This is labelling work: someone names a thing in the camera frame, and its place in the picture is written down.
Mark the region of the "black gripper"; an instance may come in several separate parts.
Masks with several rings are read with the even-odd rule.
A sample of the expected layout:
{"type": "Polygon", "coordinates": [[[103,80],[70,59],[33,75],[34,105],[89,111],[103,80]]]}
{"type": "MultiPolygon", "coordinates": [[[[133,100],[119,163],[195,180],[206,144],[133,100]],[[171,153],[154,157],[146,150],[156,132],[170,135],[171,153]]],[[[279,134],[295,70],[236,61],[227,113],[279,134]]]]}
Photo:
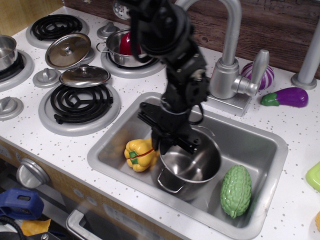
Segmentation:
{"type": "Polygon", "coordinates": [[[151,126],[152,148],[165,155],[172,146],[179,146],[187,153],[194,154],[201,140],[192,126],[199,125],[202,120],[189,120],[191,109],[174,113],[162,104],[154,105],[142,102],[139,106],[138,118],[151,126]]]}

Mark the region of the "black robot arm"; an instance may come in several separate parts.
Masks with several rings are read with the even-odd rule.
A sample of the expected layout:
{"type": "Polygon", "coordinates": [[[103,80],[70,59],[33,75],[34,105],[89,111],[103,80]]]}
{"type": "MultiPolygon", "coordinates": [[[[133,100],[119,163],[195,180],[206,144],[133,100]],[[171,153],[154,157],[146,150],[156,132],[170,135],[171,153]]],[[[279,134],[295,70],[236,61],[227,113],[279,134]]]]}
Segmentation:
{"type": "Polygon", "coordinates": [[[201,140],[189,120],[192,108],[209,95],[207,63],[193,38],[194,28],[182,7],[169,0],[122,0],[130,16],[130,47],[135,59],[159,59],[166,66],[167,86],[160,104],[142,102],[139,118],[151,126],[155,150],[180,146],[189,153],[201,140]],[[140,57],[141,48],[147,57],[140,57]]]}

